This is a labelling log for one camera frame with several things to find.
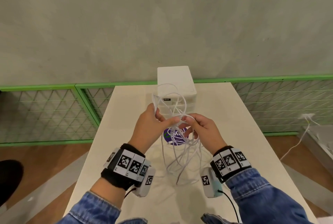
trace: diamond mesh fence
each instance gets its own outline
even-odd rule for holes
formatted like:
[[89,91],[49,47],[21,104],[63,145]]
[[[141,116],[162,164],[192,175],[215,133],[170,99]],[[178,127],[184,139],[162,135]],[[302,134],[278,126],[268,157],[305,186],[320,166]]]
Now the diamond mesh fence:
[[114,88],[85,89],[85,93],[93,105],[97,115],[102,119]]
[[71,89],[0,93],[0,142],[86,140],[96,131]]
[[297,131],[301,114],[314,113],[320,125],[333,124],[333,80],[234,83],[263,132]]

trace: concrete wall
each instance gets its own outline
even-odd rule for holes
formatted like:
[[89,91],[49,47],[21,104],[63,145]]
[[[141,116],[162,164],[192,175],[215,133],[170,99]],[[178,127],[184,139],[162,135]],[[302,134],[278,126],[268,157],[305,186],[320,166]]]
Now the concrete wall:
[[0,0],[0,85],[333,73],[332,0]]

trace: person's right hand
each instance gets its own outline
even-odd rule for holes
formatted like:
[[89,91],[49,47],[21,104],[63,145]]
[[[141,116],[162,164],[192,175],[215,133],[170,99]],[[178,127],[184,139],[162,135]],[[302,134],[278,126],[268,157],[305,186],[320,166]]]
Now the person's right hand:
[[182,121],[186,121],[179,126],[180,129],[190,126],[184,133],[185,137],[188,137],[194,129],[194,138],[200,137],[202,145],[213,155],[219,149],[227,146],[227,143],[223,140],[215,122],[205,116],[197,113],[189,114],[194,119],[188,116],[182,117]]

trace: white power outlet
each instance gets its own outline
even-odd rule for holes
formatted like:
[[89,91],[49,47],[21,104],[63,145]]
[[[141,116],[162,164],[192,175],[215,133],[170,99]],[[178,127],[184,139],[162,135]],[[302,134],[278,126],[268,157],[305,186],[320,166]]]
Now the white power outlet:
[[303,113],[300,116],[298,116],[299,119],[310,119],[314,116],[314,113]]

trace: tabletop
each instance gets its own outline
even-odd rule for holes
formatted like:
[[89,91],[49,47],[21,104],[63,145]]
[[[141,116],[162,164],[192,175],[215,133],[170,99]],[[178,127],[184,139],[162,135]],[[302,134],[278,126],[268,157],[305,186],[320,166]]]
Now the tabletop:
[[[213,119],[227,144],[241,149],[263,177],[301,204],[309,220],[317,223],[309,206],[231,83],[195,84],[195,87],[198,93],[195,111]],[[115,87],[65,214],[100,177],[110,153],[129,141],[139,115],[152,102],[152,93],[156,92],[156,85]],[[220,215],[229,221],[236,221],[228,199],[225,196],[213,199],[205,197],[200,181],[175,185],[176,178],[165,174],[161,144],[161,140],[157,140],[146,153],[147,159],[156,168],[156,176],[148,195],[139,198],[131,193],[124,200],[118,221],[143,217],[149,223],[193,224],[202,223],[200,217],[206,212]],[[163,144],[168,163],[174,160],[173,149],[165,141]],[[211,155],[203,151],[202,162],[208,163],[210,158]],[[182,174],[183,180],[198,180],[198,169],[199,158],[193,158],[189,169],[186,168]],[[231,196],[225,186],[223,190]]]

